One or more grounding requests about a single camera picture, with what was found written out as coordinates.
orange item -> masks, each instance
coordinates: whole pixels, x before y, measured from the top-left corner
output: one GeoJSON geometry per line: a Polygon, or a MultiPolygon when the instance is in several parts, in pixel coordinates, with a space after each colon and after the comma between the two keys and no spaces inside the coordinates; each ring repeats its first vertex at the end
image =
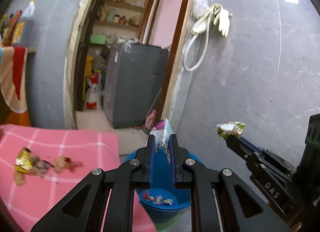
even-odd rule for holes
{"type": "Polygon", "coordinates": [[[12,40],[12,36],[14,33],[14,29],[16,27],[17,21],[19,20],[20,16],[22,14],[22,10],[19,10],[16,12],[16,14],[13,16],[12,20],[9,23],[8,31],[2,41],[3,46],[9,46],[12,40]]]}

white plastic bag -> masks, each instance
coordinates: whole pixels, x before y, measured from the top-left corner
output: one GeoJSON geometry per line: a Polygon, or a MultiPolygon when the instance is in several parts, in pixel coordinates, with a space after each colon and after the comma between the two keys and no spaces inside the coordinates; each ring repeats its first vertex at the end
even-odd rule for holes
{"type": "Polygon", "coordinates": [[[199,19],[209,9],[207,0],[195,0],[192,13],[195,18],[199,19]]]}

tiled floor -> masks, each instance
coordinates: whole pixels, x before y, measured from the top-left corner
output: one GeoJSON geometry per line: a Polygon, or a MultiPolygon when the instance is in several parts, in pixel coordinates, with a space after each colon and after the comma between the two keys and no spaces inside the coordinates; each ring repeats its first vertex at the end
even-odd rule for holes
{"type": "Polygon", "coordinates": [[[119,155],[127,155],[146,145],[148,136],[134,128],[113,129],[103,110],[85,109],[76,112],[79,130],[111,132],[119,137],[119,155]]]}

pink checkered cloth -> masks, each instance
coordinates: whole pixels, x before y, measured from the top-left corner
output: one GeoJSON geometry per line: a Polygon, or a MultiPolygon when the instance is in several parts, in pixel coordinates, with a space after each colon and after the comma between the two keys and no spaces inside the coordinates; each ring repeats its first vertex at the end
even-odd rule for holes
{"type": "MultiPolygon", "coordinates": [[[[0,140],[0,195],[11,215],[25,232],[42,218],[92,169],[115,169],[120,165],[118,137],[112,133],[79,130],[45,130],[17,125],[2,125],[0,140]],[[59,155],[83,162],[74,173],[52,169],[44,179],[26,176],[26,184],[16,186],[13,180],[15,156],[22,147],[51,163],[59,155]]],[[[150,217],[134,198],[132,231],[156,232],[150,217]]]]}

plastic bottle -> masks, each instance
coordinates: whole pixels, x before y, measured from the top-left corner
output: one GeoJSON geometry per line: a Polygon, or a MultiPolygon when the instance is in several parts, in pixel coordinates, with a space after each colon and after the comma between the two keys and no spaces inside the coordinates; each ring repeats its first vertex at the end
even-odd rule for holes
{"type": "Polygon", "coordinates": [[[31,0],[28,7],[23,11],[20,19],[17,22],[14,34],[12,37],[12,46],[29,47],[32,28],[33,16],[35,13],[35,2],[31,0]]]}

